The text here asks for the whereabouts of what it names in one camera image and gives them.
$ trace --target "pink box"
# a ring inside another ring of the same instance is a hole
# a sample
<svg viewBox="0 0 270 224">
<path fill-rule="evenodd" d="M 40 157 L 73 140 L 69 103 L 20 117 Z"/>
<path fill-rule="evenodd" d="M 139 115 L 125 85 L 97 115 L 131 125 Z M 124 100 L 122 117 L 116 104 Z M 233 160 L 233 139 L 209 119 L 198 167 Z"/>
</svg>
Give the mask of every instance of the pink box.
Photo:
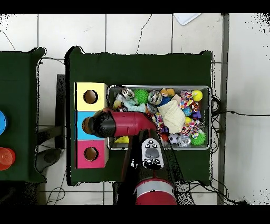
<svg viewBox="0 0 270 224">
<path fill-rule="evenodd" d="M 98 151 L 97 159 L 89 161 L 84 156 L 84 151 L 94 147 Z M 109 158 L 109 149 L 107 148 L 107 141 L 104 140 L 78 140 L 78 169 L 90 168 L 104 168 Z"/>
</svg>

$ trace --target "green mat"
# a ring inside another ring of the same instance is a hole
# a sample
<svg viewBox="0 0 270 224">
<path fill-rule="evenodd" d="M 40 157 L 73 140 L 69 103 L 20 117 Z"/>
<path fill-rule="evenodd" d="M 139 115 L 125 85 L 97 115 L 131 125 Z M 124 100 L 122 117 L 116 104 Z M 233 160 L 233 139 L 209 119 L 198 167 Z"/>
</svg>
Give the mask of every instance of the green mat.
<svg viewBox="0 0 270 224">
<path fill-rule="evenodd" d="M 0 147 L 11 148 L 14 164 L 0 171 L 0 180 L 45 182 L 34 167 L 37 116 L 37 63 L 45 49 L 28 53 L 0 52 L 0 110 L 8 127 L 0 135 Z"/>
<path fill-rule="evenodd" d="M 211 86 L 209 51 L 202 54 L 118 55 L 84 54 L 72 47 L 65 56 L 67 95 L 67 182 L 120 181 L 126 151 L 110 151 L 103 169 L 75 169 L 74 161 L 74 83 L 104 82 L 107 85 L 199 85 Z M 175 151 L 186 180 L 210 184 L 210 150 Z"/>
</svg>

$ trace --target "blue box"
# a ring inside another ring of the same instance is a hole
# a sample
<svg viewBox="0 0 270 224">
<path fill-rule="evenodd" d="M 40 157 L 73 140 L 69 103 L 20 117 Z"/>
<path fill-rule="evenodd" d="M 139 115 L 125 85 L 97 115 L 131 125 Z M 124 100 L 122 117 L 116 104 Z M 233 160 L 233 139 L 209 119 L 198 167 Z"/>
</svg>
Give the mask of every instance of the blue box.
<svg viewBox="0 0 270 224">
<path fill-rule="evenodd" d="M 98 138 L 94 135 L 89 135 L 84 132 L 82 129 L 82 123 L 84 119 L 87 117 L 92 117 L 96 111 L 78 111 L 78 119 L 77 119 L 77 131 L 78 131 L 78 140 L 103 140 L 104 138 Z"/>
</svg>

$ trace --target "metal tray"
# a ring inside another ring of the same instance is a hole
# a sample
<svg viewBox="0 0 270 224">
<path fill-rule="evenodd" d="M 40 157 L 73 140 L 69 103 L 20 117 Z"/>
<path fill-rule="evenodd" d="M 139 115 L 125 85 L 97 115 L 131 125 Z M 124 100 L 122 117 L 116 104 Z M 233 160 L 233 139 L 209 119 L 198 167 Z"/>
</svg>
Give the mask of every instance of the metal tray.
<svg viewBox="0 0 270 224">
<path fill-rule="evenodd" d="M 173 145 L 172 148 L 174 150 L 207 150 L 211 145 L 211 89 L 207 86 L 136 86 L 136 85 L 126 85 L 126 86 L 116 86 L 111 85 L 107 88 L 107 101 L 108 106 L 112 108 L 114 99 L 116 95 L 123 88 L 129 88 L 131 90 L 135 89 L 145 89 L 148 92 L 152 90 L 160 91 L 162 88 L 173 88 L 175 93 L 180 95 L 181 90 L 200 90 L 203 94 L 202 102 L 201 102 L 201 117 L 204 120 L 204 125 L 200 127 L 202 131 L 206 134 L 206 141 L 203 145 L 195 146 L 189 145 L 189 147 L 178 147 L 178 145 Z M 111 150 L 126 150 L 128 147 L 128 143 L 114 143 L 114 138 L 108 138 L 108 148 Z M 164 149 L 170 148 L 170 145 L 165 145 L 162 141 Z"/>
</svg>

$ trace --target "orange cup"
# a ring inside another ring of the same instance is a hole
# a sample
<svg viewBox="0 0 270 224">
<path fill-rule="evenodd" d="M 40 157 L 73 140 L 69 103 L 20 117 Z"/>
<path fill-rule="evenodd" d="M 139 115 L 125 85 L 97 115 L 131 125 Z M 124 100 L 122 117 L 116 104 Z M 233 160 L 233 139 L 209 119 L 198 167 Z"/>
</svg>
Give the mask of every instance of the orange cup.
<svg viewBox="0 0 270 224">
<path fill-rule="evenodd" d="M 7 170 L 15 161 L 15 153 L 10 148 L 0 147 L 0 171 Z"/>
</svg>

